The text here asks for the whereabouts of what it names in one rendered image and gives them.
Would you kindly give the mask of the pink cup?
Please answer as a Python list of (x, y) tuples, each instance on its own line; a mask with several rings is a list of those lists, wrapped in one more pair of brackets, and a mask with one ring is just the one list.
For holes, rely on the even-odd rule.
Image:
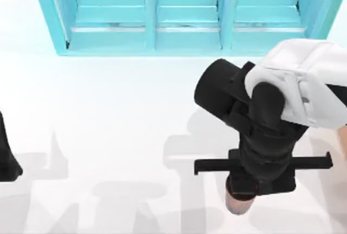
[(226, 179), (225, 205), (227, 210), (233, 215), (243, 215), (252, 206), (255, 200), (254, 195), (235, 194), (232, 192), (230, 177)]

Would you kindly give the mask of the light blue rack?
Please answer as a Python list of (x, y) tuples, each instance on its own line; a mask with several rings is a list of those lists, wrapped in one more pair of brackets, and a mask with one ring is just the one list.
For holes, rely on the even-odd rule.
[(343, 0), (38, 0), (62, 56), (261, 56), (326, 39)]

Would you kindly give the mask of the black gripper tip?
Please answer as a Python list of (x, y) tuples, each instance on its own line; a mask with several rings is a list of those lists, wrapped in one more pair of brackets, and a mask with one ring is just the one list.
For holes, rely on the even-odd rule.
[(0, 112), (0, 182), (14, 182), (23, 174), (23, 169), (13, 155)]

